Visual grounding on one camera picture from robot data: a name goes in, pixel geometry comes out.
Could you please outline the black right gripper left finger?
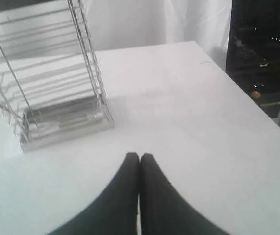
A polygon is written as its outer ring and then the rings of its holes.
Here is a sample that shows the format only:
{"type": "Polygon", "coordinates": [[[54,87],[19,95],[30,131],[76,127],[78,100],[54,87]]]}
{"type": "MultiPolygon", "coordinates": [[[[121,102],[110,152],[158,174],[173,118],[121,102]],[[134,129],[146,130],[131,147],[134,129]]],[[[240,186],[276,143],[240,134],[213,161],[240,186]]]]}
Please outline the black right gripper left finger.
{"type": "Polygon", "coordinates": [[[103,192],[51,235],[136,235],[139,156],[126,156],[103,192]]]}

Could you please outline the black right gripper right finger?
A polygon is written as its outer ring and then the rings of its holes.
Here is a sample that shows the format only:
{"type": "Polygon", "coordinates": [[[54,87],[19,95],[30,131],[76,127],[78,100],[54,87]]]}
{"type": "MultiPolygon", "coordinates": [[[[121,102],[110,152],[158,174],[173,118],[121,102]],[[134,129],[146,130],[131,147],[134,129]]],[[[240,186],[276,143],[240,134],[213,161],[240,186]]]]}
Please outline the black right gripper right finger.
{"type": "Polygon", "coordinates": [[[227,235],[176,191],[150,153],[140,160],[139,199],[143,235],[227,235]]]}

